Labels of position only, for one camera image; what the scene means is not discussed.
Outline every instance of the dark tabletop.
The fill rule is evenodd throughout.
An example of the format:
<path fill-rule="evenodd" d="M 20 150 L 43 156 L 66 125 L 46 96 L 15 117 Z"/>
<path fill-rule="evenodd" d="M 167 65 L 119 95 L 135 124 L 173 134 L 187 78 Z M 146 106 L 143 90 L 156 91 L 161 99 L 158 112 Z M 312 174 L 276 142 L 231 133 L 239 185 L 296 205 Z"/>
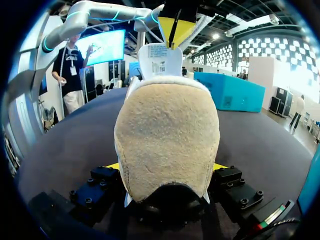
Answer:
<path fill-rule="evenodd" d="M 68 198 L 70 190 L 79 188 L 90 177 L 90 170 L 118 162 L 114 126 L 126 92 L 127 88 L 113 89 L 97 97 L 39 139 L 17 176 L 25 201 L 51 190 Z M 296 201 L 313 156 L 262 113 L 218 111 L 218 116 L 221 137 L 215 161 L 238 167 L 247 183 L 264 191 L 264 201 L 273 197 Z M 219 207 L 218 214 L 227 218 Z M 206 239 L 201 231 L 204 224 L 194 224 L 197 226 L 189 225 L 167 235 L 154 236 L 145 229 L 138 232 L 143 232 L 145 239 Z M 220 223 L 224 229 L 228 228 L 225 224 Z M 127 228 L 129 238 L 142 239 L 138 228 L 135 223 Z"/>

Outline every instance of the white robotic arm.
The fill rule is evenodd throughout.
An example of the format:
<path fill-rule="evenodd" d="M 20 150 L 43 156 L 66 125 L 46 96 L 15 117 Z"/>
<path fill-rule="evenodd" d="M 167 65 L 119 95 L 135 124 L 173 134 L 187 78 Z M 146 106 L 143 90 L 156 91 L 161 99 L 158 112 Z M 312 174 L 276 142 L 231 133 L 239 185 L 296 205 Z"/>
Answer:
<path fill-rule="evenodd" d="M 135 8 L 111 3 L 94 1 L 79 1 L 74 4 L 68 13 L 64 24 L 55 28 L 42 42 L 44 52 L 51 52 L 62 41 L 82 33 L 88 26 L 88 19 L 105 19 L 113 21 L 142 20 L 152 29 L 158 25 L 158 15 L 164 5 L 154 10 L 148 8 Z M 141 21 L 136 21 L 134 29 L 137 32 L 145 32 L 146 27 Z"/>

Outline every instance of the tan suede upper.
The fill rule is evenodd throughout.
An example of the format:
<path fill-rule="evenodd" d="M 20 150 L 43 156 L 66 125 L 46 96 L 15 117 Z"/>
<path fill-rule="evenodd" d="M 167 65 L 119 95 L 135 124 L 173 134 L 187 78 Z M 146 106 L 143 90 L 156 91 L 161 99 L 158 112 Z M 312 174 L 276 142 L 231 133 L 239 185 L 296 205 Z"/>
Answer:
<path fill-rule="evenodd" d="M 167 183 L 186 184 L 202 197 L 220 140 L 216 106 L 209 92 L 190 85 L 145 85 L 121 108 L 114 140 L 121 178 L 134 201 Z"/>

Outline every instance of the person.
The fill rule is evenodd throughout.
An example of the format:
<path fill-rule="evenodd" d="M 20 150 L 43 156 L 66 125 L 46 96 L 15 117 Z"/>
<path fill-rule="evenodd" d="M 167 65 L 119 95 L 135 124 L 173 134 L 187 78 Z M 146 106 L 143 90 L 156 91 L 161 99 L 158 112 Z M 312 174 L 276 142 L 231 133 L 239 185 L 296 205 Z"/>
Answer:
<path fill-rule="evenodd" d="M 246 80 L 247 79 L 247 74 L 246 74 L 246 70 L 244 69 L 242 73 L 239 74 L 239 78 Z"/>
<path fill-rule="evenodd" d="M 187 69 L 185 66 L 182 67 L 182 77 L 185 77 L 187 75 Z"/>
<path fill-rule="evenodd" d="M 126 87 L 129 87 L 129 85 L 130 85 L 130 83 L 131 83 L 131 79 L 130 79 L 130 76 L 129 76 L 129 72 L 127 73 L 127 75 L 126 75 L 126 79 L 124 80 L 124 85 L 126 86 Z"/>
<path fill-rule="evenodd" d="M 295 115 L 294 115 L 292 121 L 290 122 L 290 128 L 294 124 L 296 118 L 297 118 L 297 120 L 295 122 L 294 129 L 297 128 L 299 120 L 300 120 L 301 115 L 302 115 L 302 111 L 304 110 L 304 107 L 305 107 L 305 96 L 301 95 L 301 97 L 299 97 L 297 102 L 296 102 L 296 111 L 295 111 Z"/>
<path fill-rule="evenodd" d="M 76 46 L 79 38 L 80 34 L 71 37 L 65 48 L 60 49 L 52 69 L 52 76 L 59 84 L 61 83 L 63 101 L 69 114 L 85 104 L 79 72 L 80 69 L 87 66 L 89 56 L 93 51 L 90 45 L 84 59 Z M 63 52 L 65 53 L 60 76 Z"/>

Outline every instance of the khaki pants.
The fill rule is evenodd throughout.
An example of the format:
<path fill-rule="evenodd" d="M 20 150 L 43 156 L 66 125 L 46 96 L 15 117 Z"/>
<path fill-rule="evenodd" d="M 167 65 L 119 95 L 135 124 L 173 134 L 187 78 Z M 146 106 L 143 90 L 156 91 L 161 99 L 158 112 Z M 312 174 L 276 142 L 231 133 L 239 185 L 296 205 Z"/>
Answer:
<path fill-rule="evenodd" d="M 71 114 L 85 104 L 84 94 L 82 90 L 71 91 L 63 97 L 68 113 Z"/>

